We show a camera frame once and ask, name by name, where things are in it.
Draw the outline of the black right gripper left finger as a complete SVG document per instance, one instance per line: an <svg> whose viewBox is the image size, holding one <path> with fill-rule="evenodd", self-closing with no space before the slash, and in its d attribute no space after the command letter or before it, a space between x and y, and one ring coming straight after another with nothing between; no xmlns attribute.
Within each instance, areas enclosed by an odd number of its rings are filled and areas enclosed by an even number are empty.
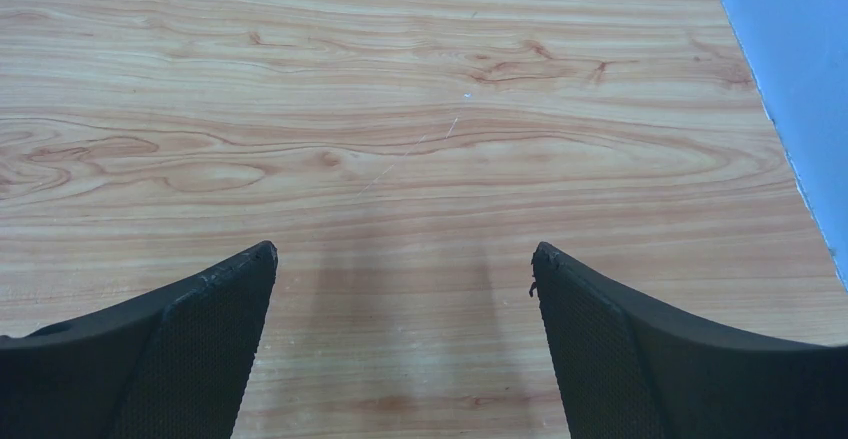
<svg viewBox="0 0 848 439"><path fill-rule="evenodd" d="M278 256L260 242L119 304L1 339L5 438L228 438Z"/></svg>

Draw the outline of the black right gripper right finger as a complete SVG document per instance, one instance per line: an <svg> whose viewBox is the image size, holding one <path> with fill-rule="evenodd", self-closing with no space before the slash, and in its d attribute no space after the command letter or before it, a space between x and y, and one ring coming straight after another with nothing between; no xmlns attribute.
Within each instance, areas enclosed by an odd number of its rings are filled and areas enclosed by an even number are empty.
<svg viewBox="0 0 848 439"><path fill-rule="evenodd" d="M847 350L691 314L540 243L530 292L575 438L843 438Z"/></svg>

